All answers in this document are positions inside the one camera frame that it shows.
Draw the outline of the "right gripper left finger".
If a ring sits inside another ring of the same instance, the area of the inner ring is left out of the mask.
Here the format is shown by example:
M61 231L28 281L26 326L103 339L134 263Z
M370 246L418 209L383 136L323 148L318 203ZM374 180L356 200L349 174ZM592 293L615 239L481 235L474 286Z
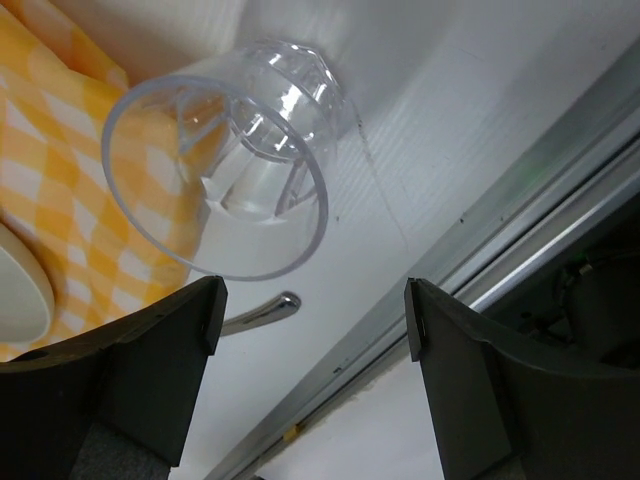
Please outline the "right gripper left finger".
M165 479L180 463L224 281L201 278L119 320L1 366L5 479Z

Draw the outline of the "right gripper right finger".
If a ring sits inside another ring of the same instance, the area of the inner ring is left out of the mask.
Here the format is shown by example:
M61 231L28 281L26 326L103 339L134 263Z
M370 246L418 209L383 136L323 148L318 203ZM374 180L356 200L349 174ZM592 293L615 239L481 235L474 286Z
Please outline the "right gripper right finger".
M446 478L638 477L636 371L527 338L424 279L404 294Z

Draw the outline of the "cream round plate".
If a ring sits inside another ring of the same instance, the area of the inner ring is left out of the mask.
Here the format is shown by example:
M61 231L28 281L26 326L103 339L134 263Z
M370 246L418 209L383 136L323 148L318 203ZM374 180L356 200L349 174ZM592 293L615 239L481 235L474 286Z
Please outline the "cream round plate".
M1 225L1 342L32 343L49 331L55 310L51 283L32 252Z

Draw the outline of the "silver table knife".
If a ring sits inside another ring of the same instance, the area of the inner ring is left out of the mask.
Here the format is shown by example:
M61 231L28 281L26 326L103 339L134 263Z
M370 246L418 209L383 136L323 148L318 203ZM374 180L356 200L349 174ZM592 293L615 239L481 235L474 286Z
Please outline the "silver table knife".
M226 319L221 329L221 336L235 335L279 322L295 315L301 305L301 299L295 293L281 292L252 310Z

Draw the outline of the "clear plastic cup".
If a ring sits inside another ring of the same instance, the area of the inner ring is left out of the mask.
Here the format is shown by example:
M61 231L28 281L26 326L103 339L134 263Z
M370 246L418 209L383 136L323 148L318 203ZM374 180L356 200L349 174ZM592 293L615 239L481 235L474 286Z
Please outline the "clear plastic cup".
M102 131L107 184L130 224L188 268L277 278L324 238L343 110L316 49L258 41L123 95Z

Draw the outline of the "yellow white checkered cloth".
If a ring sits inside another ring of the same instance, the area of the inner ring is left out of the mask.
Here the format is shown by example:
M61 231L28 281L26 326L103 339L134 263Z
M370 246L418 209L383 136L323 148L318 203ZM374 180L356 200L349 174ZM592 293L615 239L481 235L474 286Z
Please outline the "yellow white checkered cloth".
M1 221L51 282L43 345L181 288L184 265L127 220L106 183L100 134L125 71L48 1L1 5Z

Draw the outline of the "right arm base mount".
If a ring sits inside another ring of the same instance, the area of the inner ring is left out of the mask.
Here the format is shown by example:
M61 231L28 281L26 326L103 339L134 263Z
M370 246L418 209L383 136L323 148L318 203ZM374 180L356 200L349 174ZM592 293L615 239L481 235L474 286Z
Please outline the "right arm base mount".
M527 338L639 369L639 198L572 242L484 314Z

